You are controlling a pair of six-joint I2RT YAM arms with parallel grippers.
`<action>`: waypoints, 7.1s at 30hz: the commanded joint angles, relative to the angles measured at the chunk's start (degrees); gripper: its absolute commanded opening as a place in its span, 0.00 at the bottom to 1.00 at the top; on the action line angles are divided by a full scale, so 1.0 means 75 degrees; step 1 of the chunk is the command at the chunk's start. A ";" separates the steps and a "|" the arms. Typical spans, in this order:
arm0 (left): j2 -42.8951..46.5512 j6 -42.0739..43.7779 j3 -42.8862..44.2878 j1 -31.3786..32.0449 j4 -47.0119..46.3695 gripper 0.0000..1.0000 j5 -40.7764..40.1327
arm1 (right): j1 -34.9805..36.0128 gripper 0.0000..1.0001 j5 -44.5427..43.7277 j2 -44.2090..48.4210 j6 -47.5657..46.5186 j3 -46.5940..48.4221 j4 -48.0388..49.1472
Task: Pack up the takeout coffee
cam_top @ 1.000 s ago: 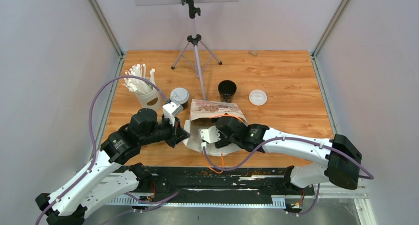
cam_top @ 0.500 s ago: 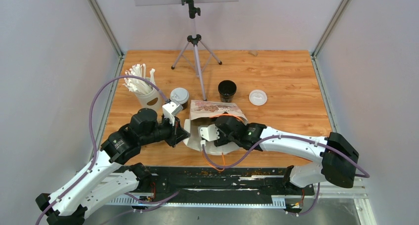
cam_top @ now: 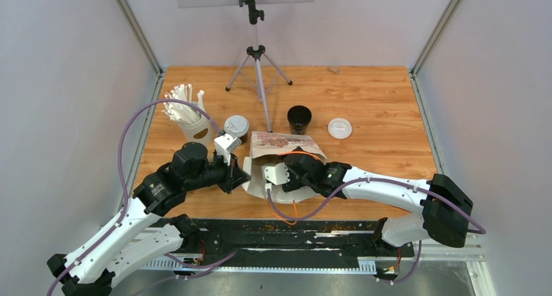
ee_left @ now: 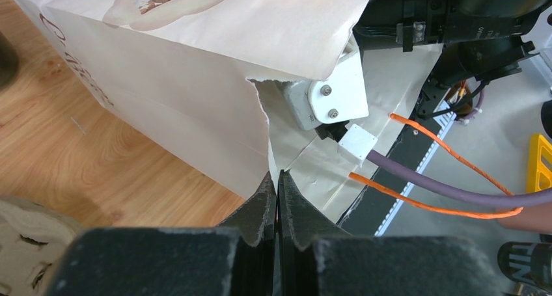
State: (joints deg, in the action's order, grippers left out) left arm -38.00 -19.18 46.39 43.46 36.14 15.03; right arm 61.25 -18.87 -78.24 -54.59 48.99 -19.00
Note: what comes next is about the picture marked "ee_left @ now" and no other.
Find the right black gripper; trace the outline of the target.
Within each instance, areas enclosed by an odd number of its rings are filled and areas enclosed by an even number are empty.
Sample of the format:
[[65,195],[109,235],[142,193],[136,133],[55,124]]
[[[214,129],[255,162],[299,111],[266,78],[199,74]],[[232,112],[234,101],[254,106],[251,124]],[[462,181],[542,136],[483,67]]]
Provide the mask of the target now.
[[551,0],[369,0],[353,35],[363,51],[527,34]]

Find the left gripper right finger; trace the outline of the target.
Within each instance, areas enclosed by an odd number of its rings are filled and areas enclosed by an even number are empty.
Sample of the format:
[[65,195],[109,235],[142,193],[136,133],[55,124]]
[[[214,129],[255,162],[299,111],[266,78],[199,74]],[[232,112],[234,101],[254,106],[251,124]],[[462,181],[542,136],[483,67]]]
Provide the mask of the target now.
[[321,295],[332,240],[349,233],[312,205],[284,170],[278,179],[278,236],[281,294]]

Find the black coffee cup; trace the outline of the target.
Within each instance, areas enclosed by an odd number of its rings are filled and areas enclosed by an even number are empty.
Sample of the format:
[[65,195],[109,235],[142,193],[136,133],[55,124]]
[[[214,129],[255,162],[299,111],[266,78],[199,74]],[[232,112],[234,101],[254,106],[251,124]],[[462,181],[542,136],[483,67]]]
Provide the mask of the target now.
[[7,88],[15,80],[19,70],[19,58],[16,48],[9,42],[6,36],[0,34],[1,41],[1,90]]

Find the kraft paper takeout bag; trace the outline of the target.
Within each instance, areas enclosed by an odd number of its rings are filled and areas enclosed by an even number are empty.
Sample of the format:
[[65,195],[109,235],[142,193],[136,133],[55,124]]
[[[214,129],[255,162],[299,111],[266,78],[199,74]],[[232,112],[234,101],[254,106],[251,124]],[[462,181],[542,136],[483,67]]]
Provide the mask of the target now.
[[[277,88],[333,72],[368,0],[14,0],[98,103],[244,198],[291,170],[332,221],[370,176],[332,141],[297,127]],[[362,57],[369,115],[351,120],[385,154],[442,52]]]

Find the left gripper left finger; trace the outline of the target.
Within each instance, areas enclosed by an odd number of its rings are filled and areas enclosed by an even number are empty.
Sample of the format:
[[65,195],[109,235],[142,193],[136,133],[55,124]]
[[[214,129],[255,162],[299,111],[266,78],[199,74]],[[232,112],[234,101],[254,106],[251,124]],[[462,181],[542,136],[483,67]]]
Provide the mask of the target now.
[[232,258],[231,295],[271,295],[276,192],[269,172],[254,194],[219,223],[240,234]]

